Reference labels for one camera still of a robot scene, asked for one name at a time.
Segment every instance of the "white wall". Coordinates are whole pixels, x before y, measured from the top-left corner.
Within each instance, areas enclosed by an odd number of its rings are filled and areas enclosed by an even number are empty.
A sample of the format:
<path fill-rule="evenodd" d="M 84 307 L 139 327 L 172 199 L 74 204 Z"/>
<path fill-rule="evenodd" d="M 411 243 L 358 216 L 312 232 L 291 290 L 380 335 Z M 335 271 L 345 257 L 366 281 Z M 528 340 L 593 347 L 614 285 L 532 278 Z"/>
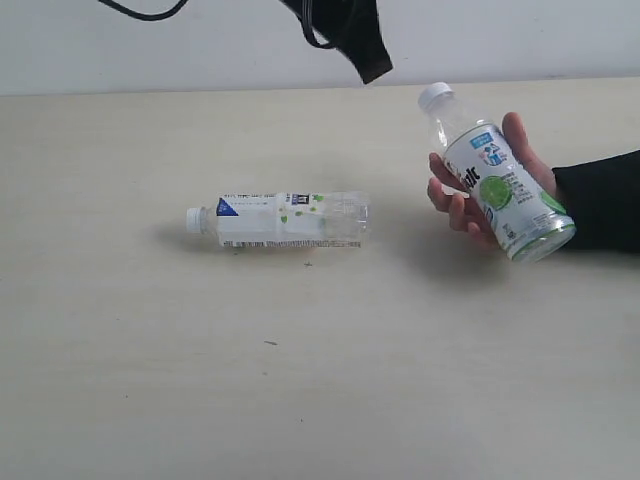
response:
<path fill-rule="evenodd" d="M 153 12 L 174 0 L 123 2 Z M 396 66 L 381 84 L 640 74 L 638 0 L 378 4 Z M 157 24 L 96 0 L 0 1 L 0 94 L 358 84 L 277 0 L 191 0 Z"/>

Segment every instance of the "black sleeve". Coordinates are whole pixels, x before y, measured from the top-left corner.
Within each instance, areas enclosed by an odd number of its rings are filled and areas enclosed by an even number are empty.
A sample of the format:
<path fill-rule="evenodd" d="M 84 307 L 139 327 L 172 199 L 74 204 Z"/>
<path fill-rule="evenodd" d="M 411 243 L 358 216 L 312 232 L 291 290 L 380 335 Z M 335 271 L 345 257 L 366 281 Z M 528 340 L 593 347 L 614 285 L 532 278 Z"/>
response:
<path fill-rule="evenodd" d="M 640 253 L 640 150 L 553 172 L 577 228 L 567 249 Z"/>

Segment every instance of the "water bottle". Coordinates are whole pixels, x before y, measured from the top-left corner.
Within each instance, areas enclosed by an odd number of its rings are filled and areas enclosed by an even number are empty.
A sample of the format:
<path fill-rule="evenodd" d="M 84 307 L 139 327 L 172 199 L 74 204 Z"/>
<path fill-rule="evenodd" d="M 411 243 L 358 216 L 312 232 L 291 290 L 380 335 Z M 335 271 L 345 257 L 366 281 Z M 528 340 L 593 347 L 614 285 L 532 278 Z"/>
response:
<path fill-rule="evenodd" d="M 360 247 L 368 230 L 363 192 L 232 194 L 187 210 L 187 231 L 223 247 Z"/>
<path fill-rule="evenodd" d="M 478 202 L 511 260 L 534 262 L 571 240 L 573 219 L 515 159 L 484 112 L 459 100 L 446 83 L 427 87 L 418 103 L 429 118 L 434 151 Z"/>

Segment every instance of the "white table surface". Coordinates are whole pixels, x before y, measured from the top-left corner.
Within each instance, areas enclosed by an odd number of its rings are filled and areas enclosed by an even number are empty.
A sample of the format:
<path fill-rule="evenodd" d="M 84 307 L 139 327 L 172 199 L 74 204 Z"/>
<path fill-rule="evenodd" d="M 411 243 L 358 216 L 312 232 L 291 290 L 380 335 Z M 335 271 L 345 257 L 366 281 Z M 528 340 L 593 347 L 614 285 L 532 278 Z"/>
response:
<path fill-rule="evenodd" d="M 458 90 L 551 165 L 640 148 L 640 79 Z M 0 99 L 0 478 L 637 478 L 640 261 L 450 232 L 419 91 Z M 341 189 L 360 250 L 183 232 L 219 193 Z"/>

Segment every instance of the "hand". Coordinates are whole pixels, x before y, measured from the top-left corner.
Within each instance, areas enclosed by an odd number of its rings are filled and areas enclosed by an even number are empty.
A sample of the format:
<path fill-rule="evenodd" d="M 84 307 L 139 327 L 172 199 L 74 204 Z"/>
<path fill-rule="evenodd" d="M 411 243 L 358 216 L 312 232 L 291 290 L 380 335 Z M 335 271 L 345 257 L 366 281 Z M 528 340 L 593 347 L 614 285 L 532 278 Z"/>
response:
<path fill-rule="evenodd" d="M 505 115 L 502 121 L 502 131 L 516 160 L 549 195 L 560 201 L 556 178 L 551 169 L 538 158 L 529 146 L 529 139 L 520 115 L 517 113 Z M 443 185 L 461 192 L 464 192 L 465 188 L 446 169 L 442 159 L 435 153 L 429 155 L 429 168 L 435 177 L 429 180 L 427 193 L 436 210 L 449 213 L 449 226 L 455 231 L 467 232 L 473 241 L 483 248 L 497 247 L 498 241 L 476 201 L 473 198 L 465 198 L 461 193 L 449 195 L 443 191 Z"/>

